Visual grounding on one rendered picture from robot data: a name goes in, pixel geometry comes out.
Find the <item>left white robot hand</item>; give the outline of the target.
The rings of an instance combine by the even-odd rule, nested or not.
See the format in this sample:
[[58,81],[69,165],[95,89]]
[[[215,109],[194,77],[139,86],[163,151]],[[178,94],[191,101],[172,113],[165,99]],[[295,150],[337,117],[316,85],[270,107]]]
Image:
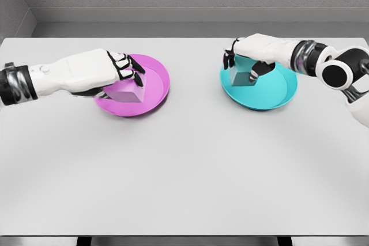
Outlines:
[[99,96],[103,89],[118,81],[133,80],[139,87],[145,69],[129,54],[96,49],[66,58],[70,75],[65,78],[67,91],[76,96]]

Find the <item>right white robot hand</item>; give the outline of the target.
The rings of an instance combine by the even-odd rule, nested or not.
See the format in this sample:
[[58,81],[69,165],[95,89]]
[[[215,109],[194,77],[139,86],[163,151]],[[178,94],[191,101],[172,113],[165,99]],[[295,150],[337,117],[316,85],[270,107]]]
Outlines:
[[235,55],[255,60],[248,77],[249,83],[254,84],[260,76],[270,73],[276,67],[273,49],[279,41],[277,37],[260,33],[236,38],[231,47],[224,50],[224,70],[235,66]]

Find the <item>cyan block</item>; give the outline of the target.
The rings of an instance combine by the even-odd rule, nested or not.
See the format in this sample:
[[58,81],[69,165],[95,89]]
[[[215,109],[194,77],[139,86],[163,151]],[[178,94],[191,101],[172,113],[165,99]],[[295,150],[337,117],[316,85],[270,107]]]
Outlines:
[[255,62],[246,61],[235,63],[234,67],[229,68],[229,77],[232,86],[253,86],[257,79],[251,79],[251,69]]

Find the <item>pink block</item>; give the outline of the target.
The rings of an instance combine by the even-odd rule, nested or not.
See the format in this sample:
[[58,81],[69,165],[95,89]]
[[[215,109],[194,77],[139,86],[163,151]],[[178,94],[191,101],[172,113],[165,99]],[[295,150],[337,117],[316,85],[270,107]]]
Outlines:
[[142,87],[138,86],[133,79],[125,79],[104,87],[104,92],[117,102],[141,103],[144,100],[146,77],[141,77],[141,80]]

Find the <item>cyan round plate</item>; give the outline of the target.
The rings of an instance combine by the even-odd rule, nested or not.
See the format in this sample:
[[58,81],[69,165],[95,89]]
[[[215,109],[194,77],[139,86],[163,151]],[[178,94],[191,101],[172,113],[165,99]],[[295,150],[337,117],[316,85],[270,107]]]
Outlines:
[[[235,63],[253,61],[235,55]],[[220,82],[233,101],[253,110],[269,110],[282,107],[290,102],[298,88],[297,74],[279,63],[270,73],[260,76],[253,86],[232,86],[229,69],[220,70]]]

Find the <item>pink round plate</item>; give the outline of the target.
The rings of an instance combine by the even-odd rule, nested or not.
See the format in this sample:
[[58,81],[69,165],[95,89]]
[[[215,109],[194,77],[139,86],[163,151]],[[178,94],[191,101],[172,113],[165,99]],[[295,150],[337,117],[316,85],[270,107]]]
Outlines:
[[170,88],[170,76],[167,69],[153,57],[141,54],[133,54],[144,69],[146,77],[144,100],[141,103],[121,103],[110,97],[107,99],[95,98],[95,103],[102,110],[124,117],[142,115],[156,108],[167,96]]

